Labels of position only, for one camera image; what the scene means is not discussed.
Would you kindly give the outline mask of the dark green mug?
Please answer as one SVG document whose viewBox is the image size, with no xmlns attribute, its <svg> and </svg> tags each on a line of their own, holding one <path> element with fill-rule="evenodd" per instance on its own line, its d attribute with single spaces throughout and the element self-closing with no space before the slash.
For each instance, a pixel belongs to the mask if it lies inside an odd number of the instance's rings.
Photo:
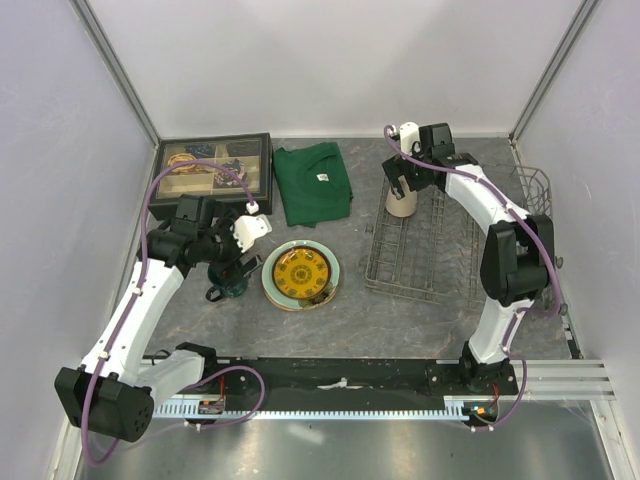
<svg viewBox="0 0 640 480">
<path fill-rule="evenodd" d="M 228 298 L 237 298 L 244 294 L 249 285 L 248 278 L 241 276 L 236 267 L 220 269 L 210 265 L 207 270 L 207 277 L 211 286 L 205 293 L 205 298 L 211 303 Z"/>
</svg>

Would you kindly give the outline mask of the light green flower plate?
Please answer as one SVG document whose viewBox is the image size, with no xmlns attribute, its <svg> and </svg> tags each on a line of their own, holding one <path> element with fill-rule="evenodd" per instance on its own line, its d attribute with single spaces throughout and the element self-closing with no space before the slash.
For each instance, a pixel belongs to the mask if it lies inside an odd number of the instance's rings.
<svg viewBox="0 0 640 480">
<path fill-rule="evenodd" d="M 335 296 L 341 267 L 335 254 L 312 240 L 292 240 L 277 247 L 264 261 L 261 283 L 276 307 L 302 312 L 327 304 Z"/>
</svg>

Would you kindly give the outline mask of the beige ceramic cup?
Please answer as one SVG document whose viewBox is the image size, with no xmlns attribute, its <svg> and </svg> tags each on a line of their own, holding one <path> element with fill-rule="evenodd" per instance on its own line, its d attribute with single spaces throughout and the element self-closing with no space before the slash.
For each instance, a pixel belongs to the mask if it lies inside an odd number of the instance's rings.
<svg viewBox="0 0 640 480">
<path fill-rule="evenodd" d="M 413 215 L 417 210 L 417 192 L 409 191 L 402 198 L 397 198 L 392 189 L 389 189 L 385 210 L 396 218 L 407 218 Z"/>
</svg>

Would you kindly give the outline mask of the beige bird pattern plate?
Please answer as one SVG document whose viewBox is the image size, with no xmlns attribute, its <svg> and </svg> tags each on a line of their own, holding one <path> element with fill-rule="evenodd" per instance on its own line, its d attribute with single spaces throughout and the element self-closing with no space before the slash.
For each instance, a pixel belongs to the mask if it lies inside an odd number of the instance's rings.
<svg viewBox="0 0 640 480">
<path fill-rule="evenodd" d="M 263 286 L 266 298 L 277 308 L 288 312 L 304 312 L 320 308 L 335 297 L 337 290 L 336 285 L 329 283 L 327 288 L 309 299 L 291 299 L 284 296 L 273 285 Z"/>
</svg>

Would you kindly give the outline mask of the yellow small plate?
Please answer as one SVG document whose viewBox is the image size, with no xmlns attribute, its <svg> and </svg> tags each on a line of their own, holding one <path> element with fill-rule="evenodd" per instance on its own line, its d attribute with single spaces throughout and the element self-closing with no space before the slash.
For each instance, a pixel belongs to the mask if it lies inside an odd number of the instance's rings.
<svg viewBox="0 0 640 480">
<path fill-rule="evenodd" d="M 326 290 L 331 266 L 318 249 L 296 246 L 276 257 L 272 278 L 277 290 L 285 297 L 308 300 Z"/>
</svg>

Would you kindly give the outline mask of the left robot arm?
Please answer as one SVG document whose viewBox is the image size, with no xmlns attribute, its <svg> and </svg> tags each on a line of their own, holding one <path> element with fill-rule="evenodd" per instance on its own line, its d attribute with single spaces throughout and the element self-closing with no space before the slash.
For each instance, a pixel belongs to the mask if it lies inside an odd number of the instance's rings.
<svg viewBox="0 0 640 480">
<path fill-rule="evenodd" d="M 208 393 L 219 382 L 213 349 L 185 343 L 168 358 L 140 368 L 152 333 L 189 272 L 198 264 L 213 272 L 223 295 L 260 266 L 247 253 L 272 227 L 257 205 L 244 214 L 210 196 L 183 195 L 171 218 L 144 234 L 127 290 L 104 332 L 76 368 L 63 367 L 55 391 L 71 425 L 135 442 L 154 407 L 183 389 Z"/>
</svg>

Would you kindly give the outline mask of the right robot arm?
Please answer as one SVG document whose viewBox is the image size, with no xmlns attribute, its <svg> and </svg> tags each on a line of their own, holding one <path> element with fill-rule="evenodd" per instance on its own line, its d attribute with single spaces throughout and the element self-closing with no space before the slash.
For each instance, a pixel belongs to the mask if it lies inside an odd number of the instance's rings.
<svg viewBox="0 0 640 480">
<path fill-rule="evenodd" d="M 485 236 L 480 262 L 485 305 L 457 368 L 460 386 L 481 393 L 507 371 L 513 335 L 543 291 L 552 287 L 556 303 L 563 302 L 553 222 L 518 206 L 471 154 L 457 152 L 448 124 L 387 125 L 383 134 L 394 152 L 383 164 L 390 184 L 387 212 L 411 216 L 418 191 L 435 186 L 463 207 Z"/>
</svg>

